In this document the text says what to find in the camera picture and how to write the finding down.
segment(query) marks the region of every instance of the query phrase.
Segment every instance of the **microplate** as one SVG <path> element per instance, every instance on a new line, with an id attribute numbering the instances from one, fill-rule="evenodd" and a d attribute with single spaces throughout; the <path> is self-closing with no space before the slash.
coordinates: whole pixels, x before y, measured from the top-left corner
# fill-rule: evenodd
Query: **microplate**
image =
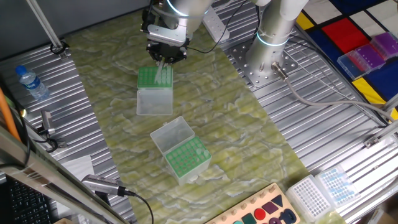
<path id="1" fill-rule="evenodd" d="M 353 183 L 341 166 L 323 171 L 315 179 L 326 189 L 335 207 L 341 207 L 360 197 Z"/>
<path id="2" fill-rule="evenodd" d="M 286 196 L 307 222 L 314 222 L 333 210 L 333 206 L 318 188 L 312 175 L 302 179 L 286 191 Z"/>

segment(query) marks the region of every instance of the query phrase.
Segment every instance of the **pipette tip box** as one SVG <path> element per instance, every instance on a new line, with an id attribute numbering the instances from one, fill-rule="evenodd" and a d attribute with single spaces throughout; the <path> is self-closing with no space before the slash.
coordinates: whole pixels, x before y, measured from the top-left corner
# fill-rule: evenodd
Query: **pipette tip box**
<path id="1" fill-rule="evenodd" d="M 152 132 L 150 137 L 179 185 L 194 179 L 210 165 L 211 154 L 182 116 Z"/>
<path id="2" fill-rule="evenodd" d="M 138 71 L 137 115 L 173 114 L 173 68 L 142 67 Z"/>

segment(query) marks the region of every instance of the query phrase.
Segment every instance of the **clear plastic box lid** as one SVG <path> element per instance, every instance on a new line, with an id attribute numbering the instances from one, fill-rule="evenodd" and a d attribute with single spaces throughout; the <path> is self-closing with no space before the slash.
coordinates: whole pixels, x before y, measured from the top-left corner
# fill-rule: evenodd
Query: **clear plastic box lid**
<path id="1" fill-rule="evenodd" d="M 354 50 L 339 57 L 337 62 L 353 80 L 361 78 L 372 70 L 368 63 Z"/>
<path id="2" fill-rule="evenodd" d="M 350 203 L 361 195 L 341 166 L 336 166 L 315 176 L 325 188 L 336 208 Z"/>
<path id="3" fill-rule="evenodd" d="M 195 137 L 191 127 L 179 116 L 175 120 L 152 132 L 150 137 L 162 154 L 166 154 Z"/>
<path id="4" fill-rule="evenodd" d="M 137 115 L 173 114 L 173 90 L 137 91 Z"/>

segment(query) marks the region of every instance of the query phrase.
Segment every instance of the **white paper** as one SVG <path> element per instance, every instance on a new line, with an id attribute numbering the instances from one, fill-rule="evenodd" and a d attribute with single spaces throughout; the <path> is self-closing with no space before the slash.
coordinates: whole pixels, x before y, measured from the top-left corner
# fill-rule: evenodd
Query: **white paper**
<path id="1" fill-rule="evenodd" d="M 62 165 L 79 180 L 83 180 L 83 178 L 85 178 L 88 174 L 94 174 L 93 163 L 91 162 L 90 155 L 64 162 Z M 63 218 L 72 214 L 72 211 L 68 207 L 59 202 L 57 202 L 57 210 L 59 218 Z"/>

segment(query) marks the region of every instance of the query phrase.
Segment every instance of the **green mat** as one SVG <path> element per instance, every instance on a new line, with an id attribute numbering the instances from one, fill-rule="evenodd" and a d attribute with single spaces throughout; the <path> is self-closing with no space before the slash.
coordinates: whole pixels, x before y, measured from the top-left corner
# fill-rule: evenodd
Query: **green mat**
<path id="1" fill-rule="evenodd" d="M 137 116 L 137 74 L 155 66 L 139 32 L 141 12 L 67 37 L 72 57 L 126 187 L 148 199 L 155 223 L 204 223 L 272 182 L 282 190 L 308 175 L 294 151 L 221 49 L 189 50 L 173 66 L 172 116 Z M 191 47 L 214 42 L 203 26 Z M 179 186 L 149 134 L 183 116 L 212 160 L 192 184 Z M 140 224 L 147 207 L 130 198 Z M 325 223 L 341 223 L 328 215 Z"/>

